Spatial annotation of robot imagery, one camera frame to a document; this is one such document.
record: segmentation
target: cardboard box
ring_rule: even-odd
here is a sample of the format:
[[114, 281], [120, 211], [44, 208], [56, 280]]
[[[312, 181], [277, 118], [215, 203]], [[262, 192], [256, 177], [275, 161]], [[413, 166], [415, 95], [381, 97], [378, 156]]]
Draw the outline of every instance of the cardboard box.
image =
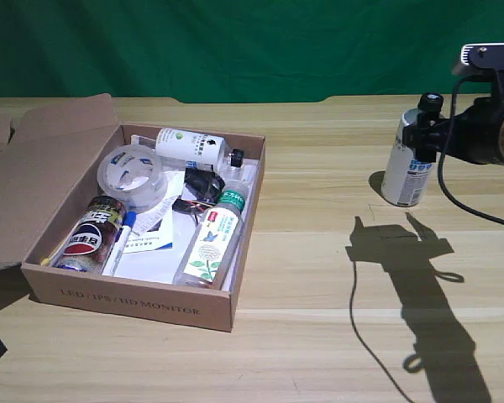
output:
[[229, 291], [39, 265], [98, 194], [96, 172], [102, 158], [128, 144], [132, 134], [153, 139], [159, 130], [118, 123], [108, 94], [27, 112], [9, 144], [2, 142], [0, 149], [0, 268], [20, 262], [43, 303], [229, 332], [265, 168], [263, 137], [202, 132], [224, 136], [247, 158], [259, 161]]

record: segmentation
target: tape roll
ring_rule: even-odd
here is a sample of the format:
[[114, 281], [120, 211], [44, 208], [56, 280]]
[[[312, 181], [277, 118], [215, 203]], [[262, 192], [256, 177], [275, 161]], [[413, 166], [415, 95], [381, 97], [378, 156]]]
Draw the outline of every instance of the tape roll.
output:
[[166, 193], [160, 156], [144, 145], [124, 145], [104, 157], [97, 182], [108, 196], [135, 212], [154, 207]]

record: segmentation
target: black bottle cap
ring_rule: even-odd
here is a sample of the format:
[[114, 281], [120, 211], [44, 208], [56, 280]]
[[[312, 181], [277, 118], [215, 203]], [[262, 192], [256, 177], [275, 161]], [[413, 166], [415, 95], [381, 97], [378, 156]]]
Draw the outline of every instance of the black bottle cap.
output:
[[444, 98], [435, 92], [425, 92], [420, 97], [418, 109], [424, 112], [440, 112], [443, 107]]
[[243, 165], [244, 151], [242, 149], [233, 149], [230, 155], [230, 165], [240, 168]]

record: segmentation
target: wooden table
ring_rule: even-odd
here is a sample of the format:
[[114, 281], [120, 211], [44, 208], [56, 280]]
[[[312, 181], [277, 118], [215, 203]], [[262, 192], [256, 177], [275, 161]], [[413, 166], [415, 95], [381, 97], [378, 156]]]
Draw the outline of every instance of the wooden table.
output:
[[[471, 98], [460, 98], [460, 111]], [[417, 100], [116, 99], [122, 121], [267, 137], [234, 331], [38, 304], [8, 270], [0, 273], [9, 349], [0, 403], [404, 401], [351, 326], [355, 273], [356, 329], [403, 393], [504, 402], [504, 227], [455, 207], [435, 176], [412, 208], [374, 190], [400, 114]], [[2, 98], [0, 112], [18, 118], [50, 102]], [[450, 158], [445, 177], [461, 201], [504, 217], [504, 167]]]

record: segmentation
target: marker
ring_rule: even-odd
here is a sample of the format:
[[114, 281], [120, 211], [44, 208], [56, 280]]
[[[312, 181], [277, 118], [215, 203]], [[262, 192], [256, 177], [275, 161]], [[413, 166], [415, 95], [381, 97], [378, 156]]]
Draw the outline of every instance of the marker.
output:
[[118, 239], [112, 248], [112, 252], [110, 252], [110, 256], [108, 256], [107, 263], [102, 270], [102, 275], [114, 275], [114, 273], [116, 273], [116, 268], [125, 250], [125, 244], [129, 240], [129, 235], [131, 234], [135, 221], [136, 212], [128, 212], [125, 214], [123, 225], [118, 233]]

